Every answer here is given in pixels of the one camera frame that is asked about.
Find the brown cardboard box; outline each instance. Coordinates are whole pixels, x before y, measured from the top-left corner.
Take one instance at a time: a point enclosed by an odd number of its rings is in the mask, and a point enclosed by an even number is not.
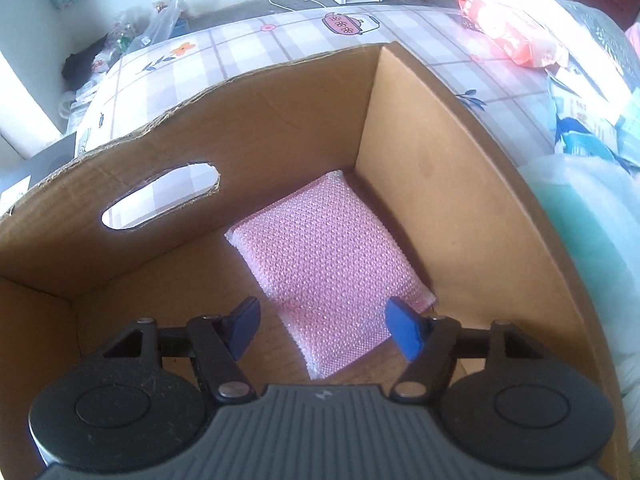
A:
[[[215,165],[217,192],[130,230],[101,223],[121,197],[193,162]],[[604,389],[618,424],[603,464],[627,478],[618,384],[571,260],[484,128],[398,44],[272,67],[204,91],[73,161],[0,218],[4,478],[29,479],[41,468],[27,426],[34,396],[138,317],[178,326],[253,294],[263,322],[241,368],[258,389],[307,382],[300,352],[223,234],[338,168],[434,290],[438,313],[468,327],[513,319]],[[404,366],[387,342],[331,381],[388,387]]]

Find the red plastic package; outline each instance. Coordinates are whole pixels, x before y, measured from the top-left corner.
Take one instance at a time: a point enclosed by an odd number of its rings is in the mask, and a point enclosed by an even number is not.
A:
[[[551,34],[521,10],[482,0],[458,0],[471,21],[520,66],[543,68],[566,66],[568,51]]]

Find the gray ribbed panel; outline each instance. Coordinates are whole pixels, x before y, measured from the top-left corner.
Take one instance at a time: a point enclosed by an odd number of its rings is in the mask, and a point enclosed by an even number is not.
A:
[[[442,436],[428,412],[377,386],[269,386],[222,408],[205,434],[168,462],[117,475],[52,466],[41,480],[524,480],[477,462]],[[545,480],[602,480],[583,468]]]

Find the pink cloth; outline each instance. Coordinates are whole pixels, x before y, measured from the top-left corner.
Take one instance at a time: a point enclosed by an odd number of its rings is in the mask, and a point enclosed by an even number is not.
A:
[[[640,23],[634,23],[625,32],[626,38],[634,46],[634,50],[638,57],[640,57]]]
[[[226,233],[302,350],[325,378],[389,337],[384,306],[435,302],[391,234],[334,171]]]

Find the checkered tablecloth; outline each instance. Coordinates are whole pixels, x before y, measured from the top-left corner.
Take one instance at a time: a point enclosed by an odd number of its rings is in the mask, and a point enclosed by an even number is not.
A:
[[[403,44],[455,94],[475,90],[474,98],[486,105],[472,111],[514,165],[553,153],[549,123],[554,115],[545,72],[516,66],[489,38],[452,19],[457,14],[415,6],[300,10],[229,23],[140,50],[121,59],[101,83],[78,128],[76,153],[127,135],[241,73],[390,41]]]

